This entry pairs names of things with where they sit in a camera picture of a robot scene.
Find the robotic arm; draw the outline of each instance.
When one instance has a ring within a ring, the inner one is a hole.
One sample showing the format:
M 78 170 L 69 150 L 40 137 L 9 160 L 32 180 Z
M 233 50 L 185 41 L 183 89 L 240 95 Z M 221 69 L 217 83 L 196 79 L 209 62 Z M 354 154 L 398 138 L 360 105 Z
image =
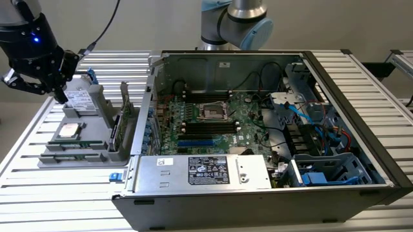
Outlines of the robotic arm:
M 261 0 L 201 1 L 199 50 L 229 50 L 229 43 L 241 50 L 257 50 L 271 31 Z M 50 93 L 58 103 L 65 103 L 65 83 L 72 80 L 80 56 L 57 45 L 37 0 L 0 0 L 0 47 L 12 68 L 1 81 L 25 92 Z M 40 83 L 25 82 L 21 74 Z
M 62 90 L 72 80 L 78 55 L 57 45 L 37 0 L 0 0 L 0 47 L 12 68 L 2 82 L 25 92 L 52 93 L 58 103 L 66 102 Z M 25 82 L 20 74 L 40 84 Z
M 199 50 L 257 50 L 272 32 L 263 0 L 203 0 Z

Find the wire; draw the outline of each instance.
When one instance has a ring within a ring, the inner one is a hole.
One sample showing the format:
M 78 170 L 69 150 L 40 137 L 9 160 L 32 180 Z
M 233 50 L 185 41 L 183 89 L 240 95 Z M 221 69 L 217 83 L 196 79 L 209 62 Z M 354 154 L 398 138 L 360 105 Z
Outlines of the wire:
M 288 163 L 288 162 L 291 161 L 288 158 L 286 158 L 286 157 L 277 155 L 277 157 L 276 157 L 276 161 L 277 161 L 277 162 L 279 162 L 279 159 L 282 159 L 284 163 Z
M 231 114 L 228 114 L 227 116 L 228 116 L 228 117 L 231 117 L 231 116 L 232 116 L 232 114 L 233 114 L 235 112 L 236 112 L 236 110 L 233 110 L 233 111 L 232 111 L 232 113 L 231 113 Z
M 310 118 L 310 116 L 307 116 L 304 113 L 302 113 L 300 111 L 298 111 L 298 109 L 295 108 L 294 105 L 288 105 L 287 108 L 295 113 L 298 114 L 300 117 L 306 118 L 307 121 L 310 122 L 311 125 L 314 125 L 314 121 Z
M 260 78 L 259 73 L 257 73 L 256 71 L 249 72 L 249 74 L 245 76 L 245 78 L 244 78 L 244 80 L 240 82 L 240 84 L 236 85 L 236 86 L 232 88 L 232 91 L 236 90 L 236 89 L 245 83 L 245 81 L 247 81 L 248 78 L 252 76 L 252 74 L 255 74 L 255 75 Z
M 279 63 L 276 63 L 275 61 L 269 61 L 267 62 L 263 67 L 260 68 L 260 71 L 259 71 L 259 87 L 257 87 L 257 91 L 261 90 L 263 88 L 263 69 L 265 68 L 267 65 L 269 64 L 275 64 L 277 66 L 277 70 L 279 70 L 279 82 L 277 82 L 277 87 L 276 87 L 276 91 L 277 91 L 277 88 L 279 88 L 279 84 L 280 84 L 280 81 L 282 81 L 282 67 L 279 65 Z
M 320 148 L 323 148 L 324 146 L 323 146 L 323 140 L 320 141 Z M 323 152 L 324 152 L 324 150 L 323 150 Z
M 116 12 L 117 12 L 118 4 L 120 4 L 120 0 L 117 0 L 117 2 L 116 2 L 114 10 L 113 10 L 113 13 L 112 13 L 109 22 L 108 22 L 108 24 L 105 25 L 104 30 L 102 30 L 101 34 L 98 35 L 97 39 L 96 39 L 96 40 L 88 45 L 88 47 L 85 48 L 85 50 L 84 50 L 84 52 L 82 52 L 82 56 L 88 55 L 88 54 L 92 52 L 92 50 L 93 50 L 94 47 L 96 47 L 96 44 L 97 44 L 98 40 L 101 39 L 101 37 L 102 37 L 105 31 L 108 30 L 108 28 L 109 28 L 109 26 L 110 26 L 110 24 L 112 24 L 112 21 L 113 21 Z
M 344 151 L 348 151 L 350 145 L 351 145 L 351 136 L 348 135 L 348 133 L 343 129 L 340 129 L 340 132 L 347 137 L 347 145 L 344 147 Z
M 160 97 L 157 100 L 155 100 L 155 102 L 167 102 L 169 99 L 172 99 L 173 98 L 173 95 L 165 95 L 165 96 L 163 96 L 163 97 Z
M 224 118 L 207 118 L 207 117 L 196 117 L 197 119 L 211 119 L 211 120 L 227 120 Z
M 413 95 L 411 95 L 411 97 L 410 97 L 410 101 L 408 101 L 407 104 L 406 104 L 406 107 L 408 107 L 408 106 L 411 105 L 411 103 L 413 103 Z
M 187 82 L 184 80 L 175 80 L 173 83 L 172 83 L 172 90 L 171 90 L 172 94 L 175 94 L 175 85 L 177 83 L 183 83 L 184 85 L 187 84 Z
M 256 93 L 252 94 L 252 97 L 253 96 L 256 96 L 259 98 L 259 100 L 261 99 L 260 96 Z
M 328 129 L 320 124 L 312 124 L 312 125 L 314 125 L 314 127 L 319 127 L 320 130 L 323 131 L 323 132 L 319 133 L 319 135 L 320 135 L 320 139 L 322 139 L 322 145 L 320 146 L 323 148 L 323 155 L 326 156 L 327 152 L 328 152 L 328 141 L 327 141 L 327 136 L 326 136 L 326 134 L 328 134 Z
M 267 148 L 272 148 L 272 147 L 275 147 L 275 146 L 279 146 L 279 145 L 282 145 L 282 144 L 286 144 L 286 142 L 282 142 L 282 143 L 279 143 L 279 144 L 275 144 L 273 146 L 265 146 L 265 145 L 263 145 L 263 138 L 264 138 L 264 136 L 267 135 L 267 133 L 260 137 L 260 139 L 259 139 L 259 145 L 260 146 L 263 146 L 263 147 L 267 147 Z
M 267 100 L 267 99 L 268 99 L 268 97 L 260 99 L 259 101 L 263 102 L 263 101 Z M 253 105 L 251 105 L 251 108 L 249 108 L 249 111 L 248 111 L 248 113 L 247 113 L 247 116 L 249 116 L 249 113 L 251 113 L 251 111 L 252 111 L 252 108 L 253 108 Z M 261 129 L 273 129 L 273 130 L 277 130 L 277 131 L 282 132 L 282 130 L 277 129 L 277 128 L 275 128 L 275 127 L 265 127 L 265 126 L 259 125 L 256 122 L 253 122 L 253 119 L 251 119 L 251 122 L 252 122 L 252 124 L 253 124 L 256 127 L 261 128 Z
M 307 100 L 307 101 L 300 105 L 300 107 L 299 107 L 296 110 L 299 110 L 306 104 L 312 103 L 312 102 L 320 104 L 320 106 L 322 106 L 323 115 L 322 115 L 322 119 L 320 119 L 319 121 L 323 121 L 327 112 L 326 112 L 326 109 L 324 109 L 323 104 L 322 104 L 319 101 L 316 101 L 316 100 Z
M 201 105 L 212 105 L 212 104 L 224 104 L 224 101 L 215 101 L 215 102 L 208 102 L 208 103 L 201 103 Z

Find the black cable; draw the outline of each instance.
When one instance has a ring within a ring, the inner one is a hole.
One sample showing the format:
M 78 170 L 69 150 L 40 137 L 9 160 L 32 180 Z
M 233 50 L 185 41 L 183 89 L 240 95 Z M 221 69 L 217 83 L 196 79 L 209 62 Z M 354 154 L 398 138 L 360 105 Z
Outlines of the black cable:
M 280 84 L 280 81 L 282 81 L 282 67 L 279 65 L 279 63 L 276 63 L 275 61 L 269 61 L 267 62 L 263 67 L 260 68 L 260 71 L 259 71 L 259 90 L 261 89 L 263 87 L 263 69 L 265 68 L 267 65 L 269 64 L 275 64 L 277 66 L 277 71 L 279 71 L 279 82 L 277 82 L 277 87 L 276 87 L 276 91 L 277 91 L 277 88 L 279 88 L 279 84 Z
M 284 163 L 288 163 L 290 162 L 290 159 L 287 159 L 286 157 L 277 155 L 277 158 L 276 158 L 276 161 L 279 162 L 279 159 L 283 160 Z
M 261 109 L 273 110 L 273 106 L 272 106 L 272 104 L 271 104 L 271 101 L 264 100 L 264 101 L 263 101 L 263 104 L 264 104 L 264 106 L 260 105 L 260 108 L 261 108 Z
M 279 144 L 275 144 L 273 146 L 265 146 L 265 145 L 263 145 L 263 137 L 264 137 L 264 136 L 261 136 L 260 139 L 259 139 L 259 145 L 263 146 L 263 147 L 272 148 L 272 147 L 275 147 L 275 146 L 279 146 L 279 145 L 282 145 L 282 144 L 286 144 L 286 142 L 282 142 L 282 143 L 279 143 Z
M 183 83 L 184 85 L 187 84 L 187 82 L 185 82 L 184 80 L 175 80 L 173 83 L 172 83 L 172 90 L 171 90 L 171 93 L 172 93 L 172 94 L 175 94 L 175 85 L 176 85 L 176 83 L 179 83 L 179 82 Z
M 245 76 L 245 78 L 244 78 L 244 80 L 240 82 L 240 84 L 236 85 L 235 88 L 232 88 L 232 91 L 236 90 L 236 89 L 245 83 L 245 81 L 248 80 L 248 78 L 251 77 L 252 74 L 255 74 L 255 75 L 259 77 L 259 73 L 257 73 L 256 71 L 249 72 L 249 74 Z
M 259 101 L 263 102 L 263 101 L 267 100 L 267 99 L 268 99 L 268 97 L 260 99 Z M 247 112 L 247 116 L 248 116 L 248 117 L 249 117 L 249 113 L 251 113 L 251 111 L 252 111 L 252 108 L 253 108 L 253 105 L 251 105 L 249 111 Z M 252 119 L 252 118 L 249 118 L 249 119 L 251 119 L 252 124 L 253 124 L 256 127 L 261 128 L 261 129 L 273 129 L 273 130 L 277 130 L 277 131 L 282 132 L 282 130 L 277 129 L 277 128 L 275 128 L 275 127 L 265 127 L 265 126 L 257 125 L 257 123 L 253 122 L 253 119 Z
M 232 111 L 232 113 L 231 113 L 231 114 L 228 114 L 227 116 L 228 116 L 228 117 L 231 117 L 231 116 L 232 116 L 232 114 L 233 114 L 235 112 L 236 112 L 236 110 L 233 110 L 233 111 Z
M 320 130 L 323 131 L 320 139 L 323 141 L 323 146 L 327 146 L 328 145 L 327 136 L 328 136 L 330 131 L 322 124 L 314 124 L 314 131 L 315 131 L 315 127 L 319 127 Z
M 105 28 L 104 28 L 101 34 L 98 35 L 97 39 L 88 45 L 88 47 L 85 48 L 85 50 L 84 50 L 84 52 L 82 52 L 82 55 L 84 55 L 84 56 L 88 55 L 88 54 L 90 53 L 90 51 L 94 49 L 94 46 L 96 46 L 98 40 L 101 39 L 101 37 L 102 37 L 105 31 L 108 30 L 108 28 L 109 28 L 109 26 L 110 26 L 110 24 L 112 24 L 112 21 L 113 21 L 116 12 L 117 12 L 118 4 L 120 4 L 120 0 L 117 0 L 117 2 L 116 2 L 116 6 L 114 6 L 114 10 L 113 10 L 113 13 L 112 13 L 109 22 L 108 22 L 108 24 L 105 25 Z
M 410 101 L 408 101 L 407 104 L 406 104 L 406 107 L 408 107 L 408 106 L 411 105 L 411 102 L 413 102 L 413 95 L 411 95 L 411 97 L 410 97 Z

